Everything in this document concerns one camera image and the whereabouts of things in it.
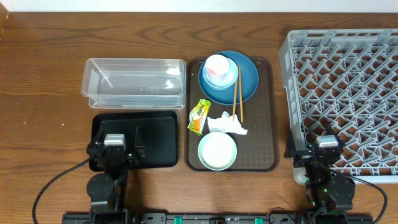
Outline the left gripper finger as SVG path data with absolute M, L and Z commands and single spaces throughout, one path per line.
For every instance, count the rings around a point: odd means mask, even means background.
M 100 146 L 102 142 L 102 135 L 103 135 L 103 128 L 100 127 L 99 130 L 96 132 L 96 134 L 93 136 L 91 140 L 91 145 L 92 146 Z
M 136 126 L 136 137 L 135 137 L 135 143 L 134 143 L 135 149 L 145 149 L 145 144 L 142 140 L 142 135 L 140 131 L 139 125 Z

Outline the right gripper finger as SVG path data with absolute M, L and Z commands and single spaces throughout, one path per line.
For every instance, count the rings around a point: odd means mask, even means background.
M 326 128 L 327 135 L 333 135 L 337 140 L 340 140 L 338 133 L 336 131 L 334 131 L 333 128 L 329 124 L 327 124 L 325 128 Z
M 296 145 L 295 145 L 295 139 L 292 131 L 289 131 L 288 138 L 287 138 L 287 145 L 285 147 L 286 152 L 296 152 Z

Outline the green snack wrapper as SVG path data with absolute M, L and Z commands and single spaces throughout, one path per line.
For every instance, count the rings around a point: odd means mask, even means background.
M 211 101 L 200 99 L 198 104 L 191 110 L 189 114 L 189 124 L 187 128 L 195 134 L 201 136 L 203 127 L 206 122 L 208 112 L 211 107 Z

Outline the white tissue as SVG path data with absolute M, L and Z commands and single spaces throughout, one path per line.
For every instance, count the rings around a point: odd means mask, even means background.
M 220 118 L 207 117 L 208 129 L 212 132 L 235 133 L 238 135 L 247 135 L 247 129 L 242 127 L 237 115 L 230 115 L 224 111 Z

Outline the wooden chopstick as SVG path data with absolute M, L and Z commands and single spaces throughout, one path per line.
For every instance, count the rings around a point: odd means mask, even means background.
M 241 67 L 238 65 L 238 88 L 239 88 L 239 110 L 241 122 L 244 122 L 244 111 L 243 111 L 243 91 L 242 91 L 242 75 L 241 75 Z
M 237 97 L 237 91 L 238 91 L 238 80 L 235 81 L 234 83 L 234 96 L 233 96 L 233 121 L 235 119 L 235 114 L 236 114 L 236 97 Z

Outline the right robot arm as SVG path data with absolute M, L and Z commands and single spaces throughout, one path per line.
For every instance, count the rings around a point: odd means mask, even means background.
M 297 219 L 297 223 L 347 223 L 346 212 L 353 208 L 355 182 L 334 174 L 330 166 L 337 162 L 345 143 L 330 126 L 326 135 L 319 136 L 310 149 L 302 150 L 289 134 L 284 157 L 292 159 L 294 168 L 304 168 L 308 201 L 313 208 Z

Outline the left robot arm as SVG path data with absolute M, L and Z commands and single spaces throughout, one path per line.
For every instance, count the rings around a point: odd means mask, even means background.
M 126 149 L 123 134 L 103 134 L 103 128 L 94 135 L 87 147 L 90 162 L 102 170 L 87 183 L 91 199 L 89 223 L 134 223 L 136 216 L 124 204 L 127 173 L 138 169 L 146 158 L 146 147 L 137 126 L 134 147 Z

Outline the grey dishwasher rack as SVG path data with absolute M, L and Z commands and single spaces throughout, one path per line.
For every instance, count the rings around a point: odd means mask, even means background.
M 295 147 L 331 127 L 345 143 L 333 170 L 396 183 L 397 31 L 292 30 L 279 60 Z

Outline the clear plastic waste bin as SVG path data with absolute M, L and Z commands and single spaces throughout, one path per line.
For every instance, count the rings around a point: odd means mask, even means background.
M 90 58 L 81 94 L 92 108 L 179 110 L 185 107 L 186 71 L 181 59 Z

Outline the black plastic tray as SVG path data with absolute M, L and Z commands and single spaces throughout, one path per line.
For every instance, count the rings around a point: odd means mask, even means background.
M 137 125 L 146 147 L 146 158 L 138 169 L 173 167 L 178 161 L 177 115 L 173 111 L 99 114 L 93 118 L 91 139 L 102 127 L 103 134 L 124 134 L 126 149 L 131 150 Z

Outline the brown serving tray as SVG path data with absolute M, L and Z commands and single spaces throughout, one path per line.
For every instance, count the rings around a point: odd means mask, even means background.
M 275 100 L 272 67 L 268 60 L 251 57 L 259 72 L 259 84 L 256 92 L 243 102 L 244 122 L 242 126 L 248 130 L 247 135 L 229 134 L 237 145 L 237 157 L 226 171 L 232 172 L 269 172 L 279 163 L 279 143 L 276 124 Z M 200 99 L 208 99 L 198 83 L 198 72 L 205 58 L 189 61 L 187 81 L 187 124 L 189 113 Z M 233 106 L 211 103 L 208 117 L 219 118 L 222 112 L 233 112 Z M 203 136 L 209 133 L 207 122 L 203 128 Z M 209 172 L 198 156 L 198 144 L 203 136 L 187 131 L 185 141 L 185 162 L 195 171 Z

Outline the dark blue plate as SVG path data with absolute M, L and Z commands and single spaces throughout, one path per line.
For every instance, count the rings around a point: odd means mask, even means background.
M 241 67 L 243 91 L 242 101 L 246 101 L 252 97 L 259 84 L 259 72 L 254 64 L 254 61 L 247 55 L 232 50 L 220 51 L 217 52 L 217 54 L 230 58 L 234 63 Z M 207 83 L 204 74 L 205 63 L 203 62 L 198 72 L 198 82 L 202 92 L 204 92 L 207 98 L 221 105 L 232 105 L 234 97 L 234 84 L 227 87 L 225 90 L 215 90 Z

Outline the light blue bowl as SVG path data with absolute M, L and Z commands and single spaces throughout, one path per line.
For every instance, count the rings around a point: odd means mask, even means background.
M 214 90 L 225 90 L 231 85 L 234 85 L 238 79 L 238 66 L 236 63 L 227 58 L 229 62 L 228 71 L 221 76 L 211 75 L 205 66 L 203 66 L 201 74 L 203 75 L 204 81 Z

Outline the pink cup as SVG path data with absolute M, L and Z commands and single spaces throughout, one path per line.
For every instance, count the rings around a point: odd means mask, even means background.
M 223 55 L 212 55 L 205 62 L 205 71 L 210 80 L 223 78 L 229 70 L 229 61 Z

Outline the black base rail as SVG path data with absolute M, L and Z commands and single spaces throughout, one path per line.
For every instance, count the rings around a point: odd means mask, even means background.
M 62 224 L 126 223 L 122 218 L 109 215 L 69 214 L 62 217 Z M 294 224 L 306 223 L 304 218 L 287 214 L 254 215 L 166 215 L 164 213 L 144 213 L 132 218 L 132 224 Z

